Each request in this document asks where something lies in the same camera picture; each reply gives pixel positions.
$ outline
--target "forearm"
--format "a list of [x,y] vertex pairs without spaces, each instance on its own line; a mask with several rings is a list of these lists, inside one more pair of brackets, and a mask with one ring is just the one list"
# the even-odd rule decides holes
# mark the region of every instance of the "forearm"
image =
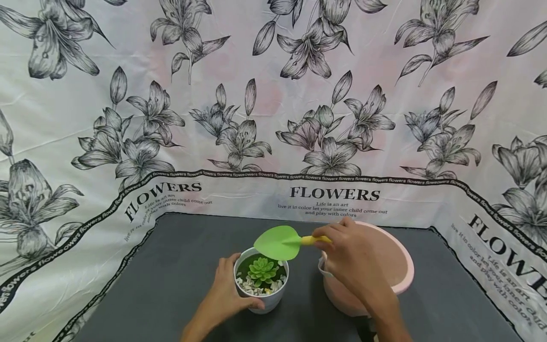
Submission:
[[195,316],[184,327],[181,342],[202,342],[213,328],[214,326],[208,324],[206,319]]
[[412,342],[406,330],[399,309],[399,300],[394,293],[372,295],[372,301],[362,300],[376,326],[376,334],[380,342]]

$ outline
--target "left hand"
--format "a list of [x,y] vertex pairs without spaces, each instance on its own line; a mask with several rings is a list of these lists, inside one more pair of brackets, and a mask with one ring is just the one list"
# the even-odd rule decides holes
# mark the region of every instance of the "left hand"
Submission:
[[234,279],[234,263],[241,253],[218,261],[213,286],[198,307],[195,317],[203,317],[217,326],[243,309],[264,309],[264,302],[255,297],[242,298]]

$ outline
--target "right hand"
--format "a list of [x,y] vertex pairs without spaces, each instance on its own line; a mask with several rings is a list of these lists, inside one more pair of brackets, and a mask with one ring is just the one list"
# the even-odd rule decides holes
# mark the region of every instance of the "right hand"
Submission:
[[368,310],[378,309],[380,303],[397,303],[397,296],[389,286],[376,259],[374,248],[366,234],[349,217],[340,223],[317,228],[314,237],[326,236],[332,243],[317,241],[315,246],[327,253],[327,268],[350,290]]

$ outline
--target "yellow trowel handle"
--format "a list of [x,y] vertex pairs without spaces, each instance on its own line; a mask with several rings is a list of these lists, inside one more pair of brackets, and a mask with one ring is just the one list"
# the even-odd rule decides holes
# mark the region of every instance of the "yellow trowel handle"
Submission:
[[313,237],[313,236],[303,236],[302,237],[302,245],[304,246],[310,246],[310,245],[313,245],[313,243],[315,241],[325,241],[325,242],[328,242],[328,243],[332,243],[332,241],[326,237],[326,236],[320,236],[320,237]]

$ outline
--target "soil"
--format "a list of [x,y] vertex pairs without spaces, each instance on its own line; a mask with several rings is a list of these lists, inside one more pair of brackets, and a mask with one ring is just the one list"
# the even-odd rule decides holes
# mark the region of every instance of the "soil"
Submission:
[[[237,268],[237,272],[236,273],[239,273],[241,272],[241,275],[239,276],[241,279],[245,280],[245,277],[247,276],[247,272],[249,272],[249,266],[251,264],[253,264],[256,260],[258,260],[258,258],[266,258],[268,259],[269,261],[273,262],[274,266],[279,266],[277,264],[277,260],[273,260],[273,259],[270,259],[268,257],[265,257],[264,255],[262,254],[255,254],[255,255],[252,255],[250,257],[248,257],[247,259],[243,260],[241,262],[241,264],[239,265],[239,267]],[[281,276],[284,275],[286,276],[287,275],[287,270],[285,269],[284,266],[280,266],[279,269],[277,270],[277,273],[275,275],[275,277],[272,278],[272,281],[277,281],[281,278]],[[267,284],[266,282],[262,282],[262,284],[259,286],[261,288],[270,288],[270,284]]]

